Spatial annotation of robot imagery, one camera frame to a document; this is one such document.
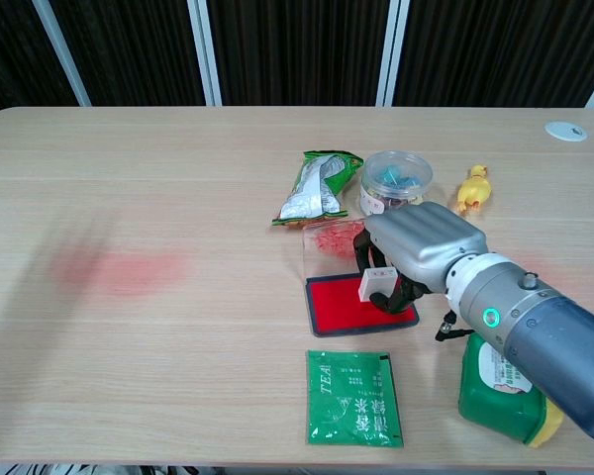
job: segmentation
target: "green container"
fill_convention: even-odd
[[[459,413],[530,446],[548,440],[562,421],[560,410],[477,333],[462,360]]]

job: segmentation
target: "clear plastic container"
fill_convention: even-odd
[[[422,203],[433,177],[431,166],[414,153],[375,153],[367,159],[361,176],[360,209],[365,215],[373,215]]]
[[[363,220],[337,220],[307,225],[302,231],[304,280],[358,272],[354,238]]]

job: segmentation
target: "red ink pad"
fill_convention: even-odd
[[[316,336],[385,332],[418,323],[414,305],[391,315],[371,302],[358,300],[360,279],[360,273],[306,279],[308,311]]]

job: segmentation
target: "plastic jar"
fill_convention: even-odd
[[[387,150],[367,159],[360,180],[360,209],[365,215],[383,213],[423,202],[434,172],[420,156]]]

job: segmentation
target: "green indicator light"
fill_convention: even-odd
[[[482,320],[488,327],[494,329],[499,325],[499,311],[497,309],[493,309],[492,307],[486,309],[482,314]]]

